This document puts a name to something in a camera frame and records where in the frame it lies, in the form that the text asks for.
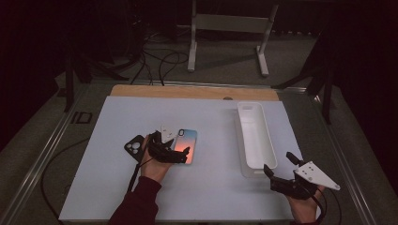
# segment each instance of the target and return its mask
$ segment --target white tray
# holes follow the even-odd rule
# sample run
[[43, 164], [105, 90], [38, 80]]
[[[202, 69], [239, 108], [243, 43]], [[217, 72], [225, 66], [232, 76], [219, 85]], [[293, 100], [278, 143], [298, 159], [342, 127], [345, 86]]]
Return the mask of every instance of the white tray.
[[237, 110], [247, 165], [254, 170], [263, 170], [264, 164], [275, 169], [278, 163], [263, 107], [257, 102], [239, 102]]

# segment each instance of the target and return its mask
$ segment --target white board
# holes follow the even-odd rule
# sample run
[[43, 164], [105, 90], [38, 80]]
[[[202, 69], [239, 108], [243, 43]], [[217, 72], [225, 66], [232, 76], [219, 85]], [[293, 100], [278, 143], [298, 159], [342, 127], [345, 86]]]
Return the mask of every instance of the white board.
[[[267, 117], [278, 167], [294, 177], [287, 151], [301, 153], [280, 101], [257, 101]], [[291, 219], [282, 194], [267, 178], [240, 170], [234, 100], [107, 97], [60, 214], [61, 220], [107, 220], [126, 193], [136, 161], [124, 150], [136, 135], [162, 125], [198, 132], [191, 165], [174, 165], [162, 182], [157, 221], [258, 221]]]

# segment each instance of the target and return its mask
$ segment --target black cable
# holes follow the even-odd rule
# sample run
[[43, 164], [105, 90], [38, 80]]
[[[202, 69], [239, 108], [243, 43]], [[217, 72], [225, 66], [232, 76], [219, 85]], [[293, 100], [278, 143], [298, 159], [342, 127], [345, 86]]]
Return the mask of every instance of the black cable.
[[179, 53], [177, 53], [177, 52], [172, 52], [172, 53], [169, 53], [169, 54], [167, 54], [166, 56], [164, 56], [163, 57], [163, 59], [161, 60], [161, 64], [159, 65], [159, 79], [161, 80], [161, 85], [163, 85], [164, 86], [164, 78], [166, 77], [166, 75], [170, 72], [170, 71], [172, 71], [175, 67], [176, 67], [176, 64], [174, 64], [173, 66], [172, 66], [172, 68], [170, 68], [163, 76], [161, 76], [161, 65], [163, 65], [163, 63], [165, 62], [165, 59], [167, 58], [167, 57], [169, 57], [170, 55], [173, 55], [173, 54], [176, 54], [177, 55], [177, 57], [178, 57], [178, 60], [177, 61], [179, 61]]
[[62, 149], [59, 153], [57, 153], [55, 156], [53, 156], [53, 157], [49, 160], [49, 162], [47, 163], [46, 167], [45, 167], [44, 170], [43, 170], [43, 173], [41, 174], [41, 178], [40, 178], [40, 191], [41, 191], [41, 195], [43, 196], [44, 201], [46, 202], [47, 206], [50, 208], [50, 210], [51, 210], [51, 212], [53, 213], [53, 215], [55, 216], [56, 220], [57, 220], [58, 223], [61, 224], [61, 225], [64, 225], [64, 223], [63, 223], [61, 220], [58, 219], [58, 218], [59, 218], [59, 215], [58, 215], [58, 213], [55, 211], [55, 209], [53, 208], [53, 206], [50, 204], [50, 201], [49, 201], [49, 199], [47, 198], [47, 195], [46, 195], [46, 193], [45, 193], [45, 190], [44, 190], [44, 176], [45, 176], [45, 174], [46, 174], [46, 172], [47, 172], [47, 169], [49, 168], [49, 166], [51, 165], [51, 163], [54, 161], [54, 159], [56, 159], [57, 157], [59, 157], [62, 153], [64, 153], [65, 151], [69, 150], [70, 148], [72, 148], [72, 147], [74, 147], [74, 146], [76, 146], [76, 145], [79, 145], [79, 144], [81, 144], [81, 143], [84, 143], [84, 142], [88, 141], [89, 139], [90, 139], [90, 138], [83, 139], [83, 140], [81, 140], [81, 141], [79, 141], [79, 142], [76, 142], [76, 143], [74, 143], [74, 144], [72, 144], [72, 145], [70, 145], [70, 146], [68, 146], [68, 147], [66, 147], [66, 148], [64, 148], [64, 149]]
[[[163, 85], [163, 86], [164, 86], [164, 78], [166, 77], [166, 75], [169, 72], [171, 72], [176, 67], [176, 65], [186, 63], [188, 61], [188, 59], [189, 59], [189, 56], [187, 54], [185, 54], [183, 52], [177, 52], [177, 51], [174, 51], [174, 50], [171, 50], [171, 49], [149, 49], [149, 50], [152, 50], [152, 51], [171, 51], [171, 53], [166, 54], [163, 58], [159, 58], [158, 56], [156, 56], [154, 54], [151, 54], [151, 53], [149, 53], [147, 51], [144, 51], [145, 54], [147, 54], [147, 55], [149, 55], [151, 57], [154, 57], [154, 58], [156, 58], [158, 60], [161, 60], [161, 63], [160, 63], [159, 68], [158, 68], [158, 72], [159, 72], [159, 79], [161, 81], [161, 85]], [[171, 62], [171, 61], [167, 61], [166, 60], [168, 57], [170, 57], [171, 55], [174, 55], [174, 54], [177, 55], [177, 60], [175, 62]], [[180, 55], [181, 54], [185, 55], [185, 57], [186, 57], [185, 60], [180, 61]], [[161, 66], [164, 63], [171, 64], [173, 66], [169, 70], [167, 70], [167, 72], [165, 72], [164, 75], [161, 75]]]
[[339, 223], [338, 224], [342, 224], [342, 220], [343, 220], [343, 213], [342, 213], [342, 207], [339, 203], [339, 200], [337, 199], [337, 196], [334, 194], [334, 192], [330, 189], [331, 194], [333, 195], [334, 199], [337, 202], [337, 207], [339, 208]]
[[326, 214], [328, 212], [328, 201], [326, 200], [324, 193], [319, 188], [317, 190], [321, 193], [322, 198], [325, 201], [325, 214]]
[[145, 64], [145, 68], [148, 71], [148, 79], [149, 79], [149, 85], [153, 85], [153, 77], [152, 73], [150, 72], [150, 66], [148, 64]]
[[[298, 185], [299, 185], [303, 190], [305, 190], [308, 194], [311, 195], [310, 191], [309, 191], [306, 187], [304, 187], [304, 186], [303, 186], [302, 184], [300, 184], [300, 183], [298, 183]], [[313, 201], [318, 205], [319, 209], [321, 210], [321, 214], [320, 214], [319, 217], [316, 219], [316, 222], [318, 222], [318, 224], [321, 224], [323, 218], [325, 217], [324, 208], [323, 208], [321, 202], [319, 202], [319, 200], [318, 200], [314, 195], [311, 196], [311, 199], [313, 199]]]
[[[148, 142], [149, 142], [149, 139], [146, 140], [146, 143], [144, 144], [144, 147], [143, 147], [144, 153], [145, 153], [145, 151], [146, 151], [146, 146], [147, 146]], [[151, 159], [147, 160], [147, 161], [144, 162], [144, 163], [141, 163], [141, 161], [139, 161], [139, 162], [135, 165], [134, 173], [132, 174], [132, 177], [131, 177], [131, 179], [130, 179], [129, 186], [128, 186], [128, 188], [127, 188], [127, 192], [131, 192], [131, 191], [132, 191], [132, 187], [134, 186], [135, 180], [137, 179], [138, 171], [140, 170], [140, 168], [141, 168], [142, 166], [144, 166], [148, 161], [150, 161], [150, 160], [152, 160], [152, 159], [153, 159], [153, 157], [152, 157]]]
[[142, 65], [141, 65], [140, 69], [139, 69], [138, 72], [135, 74], [135, 76], [132, 78], [130, 84], [133, 84], [133, 83], [134, 83], [135, 79], [137, 79], [137, 77], [140, 75], [141, 71], [143, 71], [143, 69], [144, 69], [144, 66], [145, 66], [145, 56], [144, 56], [144, 53], [143, 53], [143, 52], [141, 53], [141, 58], [143, 58], [143, 61], [144, 61], [144, 62], [141, 63]]

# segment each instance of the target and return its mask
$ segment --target table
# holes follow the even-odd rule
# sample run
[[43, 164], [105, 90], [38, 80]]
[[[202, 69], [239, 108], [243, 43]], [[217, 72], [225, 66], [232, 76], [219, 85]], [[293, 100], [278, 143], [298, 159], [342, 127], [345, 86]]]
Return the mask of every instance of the table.
[[191, 47], [188, 59], [188, 71], [195, 71], [197, 47], [195, 35], [197, 29], [238, 31], [264, 34], [261, 45], [257, 46], [256, 53], [261, 69], [261, 75], [267, 77], [268, 67], [264, 56], [264, 50], [267, 46], [267, 41], [277, 10], [278, 5], [274, 4], [268, 18], [201, 14], [196, 12], [196, 0], [192, 0]]
[[157, 199], [157, 221], [291, 219], [287, 200], [269, 190], [267, 178], [246, 178], [241, 173], [232, 116], [241, 100], [260, 102], [265, 115], [272, 117], [269, 133], [279, 160], [274, 172], [293, 178], [295, 166], [285, 158], [285, 151], [299, 158], [301, 154], [283, 104], [274, 91], [117, 85], [104, 103], [60, 219], [108, 219], [121, 203], [136, 163], [123, 150], [124, 143], [135, 135], [153, 132], [162, 122], [196, 129], [198, 142], [192, 165], [173, 166], [163, 180]]

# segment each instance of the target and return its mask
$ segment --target smartphone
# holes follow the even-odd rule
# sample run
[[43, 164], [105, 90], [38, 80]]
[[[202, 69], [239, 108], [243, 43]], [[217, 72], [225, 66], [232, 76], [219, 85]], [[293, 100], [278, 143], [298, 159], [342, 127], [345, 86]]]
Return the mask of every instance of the smartphone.
[[196, 137], [197, 137], [196, 130], [193, 130], [193, 129], [180, 129], [178, 131], [178, 134], [176, 136], [175, 151], [182, 152], [187, 147], [190, 148], [190, 152], [187, 155], [187, 161], [185, 162], [185, 164], [191, 164], [192, 163], [193, 152], [195, 150], [195, 144], [196, 144]]

